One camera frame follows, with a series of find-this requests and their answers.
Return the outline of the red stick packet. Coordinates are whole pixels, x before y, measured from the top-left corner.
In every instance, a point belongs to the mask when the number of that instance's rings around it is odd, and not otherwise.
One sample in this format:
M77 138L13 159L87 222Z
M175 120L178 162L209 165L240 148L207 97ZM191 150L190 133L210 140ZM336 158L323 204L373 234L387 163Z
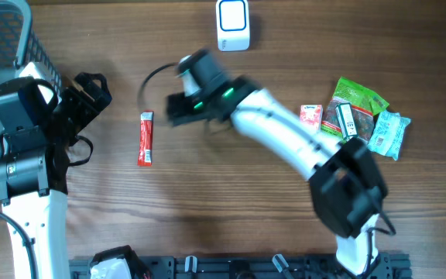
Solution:
M153 116L153 111L144 111L140 114L139 155L137 161L140 167L152 166Z

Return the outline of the dark green small box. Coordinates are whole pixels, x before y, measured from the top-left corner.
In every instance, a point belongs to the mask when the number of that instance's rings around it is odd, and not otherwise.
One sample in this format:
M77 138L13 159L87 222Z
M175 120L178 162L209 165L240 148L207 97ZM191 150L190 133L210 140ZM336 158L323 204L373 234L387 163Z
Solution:
M335 111L338 117L338 124L342 132L342 139L349 141L351 138L357 137L359 134L351 105L349 103L338 104Z

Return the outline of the red Kleenex tissue pack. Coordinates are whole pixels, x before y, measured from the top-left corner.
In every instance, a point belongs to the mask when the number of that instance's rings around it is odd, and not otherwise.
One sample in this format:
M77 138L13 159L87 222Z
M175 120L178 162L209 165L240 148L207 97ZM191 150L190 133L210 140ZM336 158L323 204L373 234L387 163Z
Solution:
M322 105L302 105L300 107L300 121L316 131L321 128L322 114Z

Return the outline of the pale teal wipes packet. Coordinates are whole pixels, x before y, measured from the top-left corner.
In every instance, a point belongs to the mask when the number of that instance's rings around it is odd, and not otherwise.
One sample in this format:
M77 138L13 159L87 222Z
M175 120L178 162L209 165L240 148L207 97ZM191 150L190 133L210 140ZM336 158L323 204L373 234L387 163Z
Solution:
M381 112L367 147L372 152L398 160L409 124L411 119L402 117L398 112Z

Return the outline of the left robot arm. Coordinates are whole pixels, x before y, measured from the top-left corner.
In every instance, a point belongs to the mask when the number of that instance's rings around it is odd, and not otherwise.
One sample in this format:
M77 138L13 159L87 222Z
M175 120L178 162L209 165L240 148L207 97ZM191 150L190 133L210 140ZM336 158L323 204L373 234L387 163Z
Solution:
M81 72L58 92L42 77L0 84L0 216L7 222L15 277L69 278L66 244L68 148L112 101L103 74Z

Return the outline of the green snack bag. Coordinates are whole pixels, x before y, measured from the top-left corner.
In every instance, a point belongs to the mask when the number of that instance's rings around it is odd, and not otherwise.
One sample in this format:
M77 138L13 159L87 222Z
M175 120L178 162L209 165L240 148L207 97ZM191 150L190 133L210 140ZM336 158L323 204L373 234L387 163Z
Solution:
M321 131L338 138L342 138L342 132L335 108L341 103L351 105L355 127L365 143L370 140L375 128L374 116L389 107L389 103L373 90L340 77L321 121Z

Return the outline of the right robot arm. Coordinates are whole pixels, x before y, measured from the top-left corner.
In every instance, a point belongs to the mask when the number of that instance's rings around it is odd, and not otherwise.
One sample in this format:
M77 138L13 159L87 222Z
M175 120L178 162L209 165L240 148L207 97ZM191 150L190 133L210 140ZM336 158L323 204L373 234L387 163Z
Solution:
M336 260L351 275L367 278L378 256L376 222L388 194L367 145L306 127L262 85L230 76L209 50L182 58L176 67L184 90L167 98L173 126L230 122L287 162L308 182L317 217L335 234Z

